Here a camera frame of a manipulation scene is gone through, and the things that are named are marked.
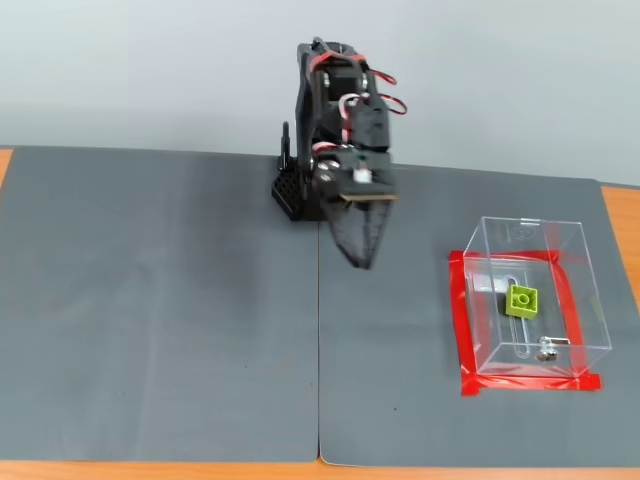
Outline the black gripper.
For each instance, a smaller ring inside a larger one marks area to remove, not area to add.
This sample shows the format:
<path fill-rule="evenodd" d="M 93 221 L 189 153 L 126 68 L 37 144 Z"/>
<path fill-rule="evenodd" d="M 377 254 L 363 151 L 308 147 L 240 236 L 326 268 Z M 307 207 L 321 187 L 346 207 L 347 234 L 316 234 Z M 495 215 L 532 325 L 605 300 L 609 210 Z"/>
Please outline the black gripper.
<path fill-rule="evenodd" d="M 369 270 L 399 199 L 389 153 L 355 148 L 319 152 L 312 184 L 335 245 L 357 269 Z"/>

